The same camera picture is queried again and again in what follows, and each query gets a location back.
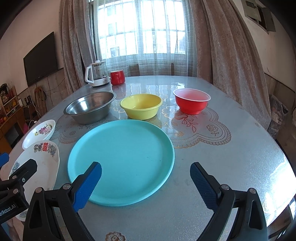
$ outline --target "white oval dish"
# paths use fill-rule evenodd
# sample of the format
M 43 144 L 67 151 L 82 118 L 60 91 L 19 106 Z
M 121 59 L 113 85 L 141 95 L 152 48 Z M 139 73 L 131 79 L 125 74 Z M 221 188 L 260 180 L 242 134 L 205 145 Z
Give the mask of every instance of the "white oval dish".
M 31 202 L 37 187 L 43 187 L 44 190 L 52 190 L 54 188 L 59 170 L 59 149 L 52 141 L 43 140 L 35 142 L 17 158 L 10 170 L 9 176 L 29 159 L 36 161 L 37 172 L 24 184 L 25 197 L 28 203 Z M 20 213 L 16 218 L 24 222 L 27 211 Z
M 49 140 L 54 133 L 55 125 L 54 120 L 46 120 L 34 127 L 22 142 L 22 148 L 25 150 L 37 141 Z

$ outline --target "red cup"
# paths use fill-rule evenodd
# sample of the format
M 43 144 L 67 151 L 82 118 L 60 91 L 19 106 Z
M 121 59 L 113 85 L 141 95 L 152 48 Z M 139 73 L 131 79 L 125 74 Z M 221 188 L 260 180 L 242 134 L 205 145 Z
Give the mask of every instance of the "red cup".
M 207 93 L 196 89 L 176 89 L 173 91 L 180 111 L 189 115 L 199 114 L 211 99 Z
M 110 72 L 110 77 L 112 85 L 122 85 L 126 81 L 123 70 Z

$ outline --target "turquoise plate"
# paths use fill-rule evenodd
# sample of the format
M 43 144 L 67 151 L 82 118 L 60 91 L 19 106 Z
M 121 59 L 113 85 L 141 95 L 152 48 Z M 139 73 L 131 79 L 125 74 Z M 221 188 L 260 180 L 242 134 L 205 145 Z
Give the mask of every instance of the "turquoise plate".
M 116 120 L 82 136 L 68 159 L 70 181 L 93 161 L 102 165 L 102 177 L 90 201 L 125 206 L 155 193 L 168 179 L 175 160 L 170 138 L 157 126 L 141 120 Z

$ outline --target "metal pin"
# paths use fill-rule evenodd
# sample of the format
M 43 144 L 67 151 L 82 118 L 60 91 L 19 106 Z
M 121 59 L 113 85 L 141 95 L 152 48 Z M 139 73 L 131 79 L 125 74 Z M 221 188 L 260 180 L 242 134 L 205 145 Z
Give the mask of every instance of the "metal pin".
M 229 190 L 229 186 L 228 186 L 227 184 L 222 184 L 222 185 L 221 185 L 221 188 L 222 188 L 223 190 Z
M 71 187 L 71 184 L 69 184 L 69 183 L 66 183 L 63 185 L 63 189 L 65 189 L 65 190 L 69 189 L 70 187 Z
M 252 193 L 252 194 L 256 194 L 256 189 L 254 189 L 254 188 L 250 188 L 250 193 Z
M 42 188 L 36 188 L 35 192 L 40 193 L 42 191 Z

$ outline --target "red bowl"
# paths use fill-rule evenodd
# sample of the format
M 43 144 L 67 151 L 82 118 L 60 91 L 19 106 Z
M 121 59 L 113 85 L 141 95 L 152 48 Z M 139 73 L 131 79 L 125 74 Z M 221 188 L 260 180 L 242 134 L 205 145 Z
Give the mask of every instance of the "red bowl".
M 180 111 L 189 115 L 199 114 L 211 99 L 207 93 L 196 89 L 176 89 L 173 91 Z

